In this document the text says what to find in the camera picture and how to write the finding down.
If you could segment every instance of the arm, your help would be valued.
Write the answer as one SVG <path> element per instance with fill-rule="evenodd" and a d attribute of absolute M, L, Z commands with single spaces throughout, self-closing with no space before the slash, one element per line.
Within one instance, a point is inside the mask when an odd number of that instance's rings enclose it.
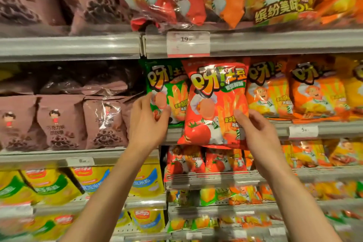
<path fill-rule="evenodd" d="M 312 195 L 285 160 L 273 124 L 255 110 L 249 118 L 235 110 L 234 117 L 246 133 L 256 168 L 267 180 L 294 242 L 341 242 Z"/>
<path fill-rule="evenodd" d="M 129 146 L 60 242 L 110 241 L 139 169 L 167 132 L 170 107 L 164 109 L 156 122 L 150 100 L 151 93 L 134 103 Z"/>

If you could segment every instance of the person's right arm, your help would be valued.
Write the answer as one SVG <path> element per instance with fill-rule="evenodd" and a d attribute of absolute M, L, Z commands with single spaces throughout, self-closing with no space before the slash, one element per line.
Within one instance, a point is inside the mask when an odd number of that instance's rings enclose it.
<path fill-rule="evenodd" d="M 246 133 L 259 173 L 267 180 L 293 242 L 341 242 L 312 195 L 288 165 L 273 124 L 259 112 L 234 117 Z"/>

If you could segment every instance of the person's left arm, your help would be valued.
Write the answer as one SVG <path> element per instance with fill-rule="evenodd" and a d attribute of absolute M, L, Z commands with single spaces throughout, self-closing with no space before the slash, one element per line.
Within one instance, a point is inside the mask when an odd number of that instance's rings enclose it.
<path fill-rule="evenodd" d="M 110 241 L 139 169 L 162 142 L 168 128 L 170 107 L 164 109 L 156 122 L 150 100 L 151 93 L 134 103 L 129 146 L 60 242 Z"/>

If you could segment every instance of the forearm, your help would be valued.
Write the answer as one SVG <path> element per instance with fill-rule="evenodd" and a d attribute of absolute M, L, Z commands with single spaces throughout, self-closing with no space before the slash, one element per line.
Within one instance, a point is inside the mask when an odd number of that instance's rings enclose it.
<path fill-rule="evenodd" d="M 293 242 L 341 242 L 297 176 L 276 173 L 269 184 Z"/>
<path fill-rule="evenodd" d="M 128 147 L 61 242 L 109 242 L 145 151 Z"/>

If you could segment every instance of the person's right hand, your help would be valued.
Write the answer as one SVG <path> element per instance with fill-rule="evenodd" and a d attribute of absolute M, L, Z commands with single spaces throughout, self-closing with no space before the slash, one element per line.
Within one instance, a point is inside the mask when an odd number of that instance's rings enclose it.
<path fill-rule="evenodd" d="M 274 125 L 256 110 L 249 109 L 248 112 L 249 118 L 236 109 L 234 117 L 246 133 L 247 146 L 258 172 L 268 182 L 275 175 L 292 173 Z"/>

